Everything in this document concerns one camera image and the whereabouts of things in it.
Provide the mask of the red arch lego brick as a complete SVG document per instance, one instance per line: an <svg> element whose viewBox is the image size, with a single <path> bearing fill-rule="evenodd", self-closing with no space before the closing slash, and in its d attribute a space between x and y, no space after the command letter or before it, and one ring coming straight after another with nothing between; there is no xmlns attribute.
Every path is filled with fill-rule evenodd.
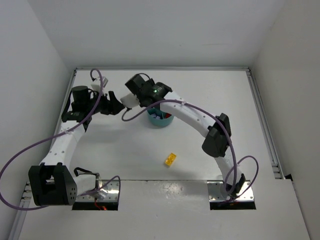
<svg viewBox="0 0 320 240"><path fill-rule="evenodd" d="M172 115L170 114L170 113L166 113L165 114L165 118L167 119L167 118L170 118Z"/></svg>

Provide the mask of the aluminium frame rail left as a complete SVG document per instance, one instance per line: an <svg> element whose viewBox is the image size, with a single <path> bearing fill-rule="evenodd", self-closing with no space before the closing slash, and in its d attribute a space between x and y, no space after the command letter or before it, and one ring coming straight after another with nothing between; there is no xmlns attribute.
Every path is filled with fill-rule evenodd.
<svg viewBox="0 0 320 240"><path fill-rule="evenodd" d="M60 112L59 112L59 115L58 115L58 118L57 118L57 124L56 124L56 127L55 127L54 134L58 134L58 130L59 130L60 124L61 124L61 114L62 114L63 109L64 109L64 107L66 105L66 102L68 100L68 95L69 95L70 90L72 88L72 85L74 83L74 79L76 77L77 71L78 71L78 68L75 68L75 69L72 70L72 74L71 74L71 77L69 79L68 86L67 86L67 89L66 89L66 93L64 95L64 99L63 99L63 102L61 104L61 109L60 109ZM27 207L29 207L29 205L31 203L31 197L32 197L31 193L30 192L29 193L25 192L28 187L29 187L29 181L27 180L27 182L25 183L23 192L22 192L20 203L19 203L19 207L21 207L21 208L24 208L24 207L27 208ZM9 237L7 238L7 240L18 240L19 239L19 236L21 234L26 215L27 215L27 211L24 211L24 210L18 210L17 211L17 213L15 215L15 218L14 218L14 222L12 224L12 227L11 227L11 230L10 230L10 233L9 233Z"/></svg>

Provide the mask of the teal round divided container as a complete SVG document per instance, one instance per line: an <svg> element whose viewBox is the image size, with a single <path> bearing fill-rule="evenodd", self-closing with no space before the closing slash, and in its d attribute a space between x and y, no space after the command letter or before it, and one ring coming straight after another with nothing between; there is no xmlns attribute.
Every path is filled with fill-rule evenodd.
<svg viewBox="0 0 320 240"><path fill-rule="evenodd" d="M150 108L147 110L147 118L153 126L164 128L164 127L169 126L174 119L173 115L171 115L171 117L169 117L169 118L165 118L166 113L167 112L161 111L161 110L153 107L153 108ZM157 114L157 115L161 116L162 119L155 119L152 117L152 114Z"/></svg>

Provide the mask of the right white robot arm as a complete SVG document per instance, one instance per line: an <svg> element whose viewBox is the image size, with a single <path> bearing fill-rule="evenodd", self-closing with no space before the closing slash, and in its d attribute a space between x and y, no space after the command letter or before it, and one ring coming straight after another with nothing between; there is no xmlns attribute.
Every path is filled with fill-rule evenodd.
<svg viewBox="0 0 320 240"><path fill-rule="evenodd" d="M225 193L230 197L239 193L246 178L237 166L230 119L226 114L213 115L185 101L166 84L154 82L151 78L144 80L140 74L132 76L125 86L130 91L121 98L126 108L156 108L197 130L204 137L202 150L215 159L221 171Z"/></svg>

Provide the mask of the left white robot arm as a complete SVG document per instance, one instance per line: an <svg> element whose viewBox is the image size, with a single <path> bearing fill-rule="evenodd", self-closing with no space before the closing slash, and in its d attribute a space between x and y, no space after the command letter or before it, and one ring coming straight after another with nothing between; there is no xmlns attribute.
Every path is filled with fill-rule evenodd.
<svg viewBox="0 0 320 240"><path fill-rule="evenodd" d="M28 171L36 206L72 206L85 193L101 203L107 200L108 187L103 186L97 172L81 167L70 171L70 165L77 144L92 120L89 112L115 116L123 109L113 91L99 96L98 91L83 85L71 89L61 114L59 137L40 164Z"/></svg>

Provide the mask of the aluminium frame rail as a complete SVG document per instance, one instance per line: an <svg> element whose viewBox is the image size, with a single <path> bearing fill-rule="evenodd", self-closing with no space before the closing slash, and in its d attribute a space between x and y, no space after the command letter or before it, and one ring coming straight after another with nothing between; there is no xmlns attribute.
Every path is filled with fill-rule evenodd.
<svg viewBox="0 0 320 240"><path fill-rule="evenodd" d="M246 69L246 75L248 78L248 83L252 92L253 100L257 110L258 118L262 128L262 133L264 141L266 143L267 152L270 158L272 171L275 179L285 179L285 175L282 169L282 165L279 159L279 154L275 146L275 142L272 136L272 133L269 128L266 112L264 109L262 97L258 88L258 84L252 74L252 71L248 68Z"/></svg>
<svg viewBox="0 0 320 240"><path fill-rule="evenodd" d="M72 70L72 74L71 74L71 77L69 79L68 86L67 86L67 89L66 89L66 93L64 95L64 99L63 99L63 102L61 104L61 109L60 109L60 112L59 112L59 115L58 115L58 118L57 118L57 124L56 124L56 127L55 127L54 134L58 134L58 130L59 130L60 124L61 124L61 114L62 114L63 109L64 109L64 107L66 105L66 102L68 100L68 95L69 95L70 90L72 88L72 85L74 83L74 79L76 77L77 71L78 71L78 68L75 68L75 69ZM21 208L24 208L24 207L27 208L27 207L29 207L29 205L31 203L31 197L32 197L31 193L30 192L29 193L25 192L28 187L29 187L29 181L27 180L27 182L25 183L23 192L22 192L20 203L19 203L19 207L21 207ZM24 211L24 210L18 210L17 211L17 213L15 215L15 218L14 218L14 222L12 224L12 227L11 227L11 230L10 230L10 233L9 233L9 237L7 238L7 240L18 240L19 239L19 236L21 234L26 215L27 215L27 211Z"/></svg>

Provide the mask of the yellow lego brick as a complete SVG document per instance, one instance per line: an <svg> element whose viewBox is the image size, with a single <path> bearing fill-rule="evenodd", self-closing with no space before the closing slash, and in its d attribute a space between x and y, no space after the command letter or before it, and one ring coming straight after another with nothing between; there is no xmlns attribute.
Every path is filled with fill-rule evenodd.
<svg viewBox="0 0 320 240"><path fill-rule="evenodd" d="M176 155L176 154L170 153L170 154L168 155L168 157L165 159L164 165L165 165L166 167L171 167L176 158L177 158L177 155Z"/></svg>

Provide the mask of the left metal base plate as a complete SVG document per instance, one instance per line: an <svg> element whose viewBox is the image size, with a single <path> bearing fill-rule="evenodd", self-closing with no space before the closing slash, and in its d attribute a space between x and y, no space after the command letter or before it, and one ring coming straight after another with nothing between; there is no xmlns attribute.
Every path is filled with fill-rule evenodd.
<svg viewBox="0 0 320 240"><path fill-rule="evenodd" d="M93 203L96 200L98 203L116 203L119 200L119 188L119 179L116 177L114 180L110 181L104 188L100 189L98 192L78 196L75 202Z"/></svg>

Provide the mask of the aluminium frame rail right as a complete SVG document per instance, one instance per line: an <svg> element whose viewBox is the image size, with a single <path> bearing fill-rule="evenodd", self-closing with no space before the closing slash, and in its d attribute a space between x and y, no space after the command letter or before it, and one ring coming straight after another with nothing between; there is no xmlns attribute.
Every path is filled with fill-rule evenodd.
<svg viewBox="0 0 320 240"><path fill-rule="evenodd" d="M253 100L257 110L258 118L262 128L262 133L264 141L266 143L267 152L270 158L272 171L275 179L285 179L285 175L282 169L282 165L279 159L279 154L275 146L275 142L272 136L272 133L269 128L266 112L264 109L262 97L258 88L258 84L252 74L252 71L248 68L246 69L246 75L248 78L248 83L252 92Z"/></svg>

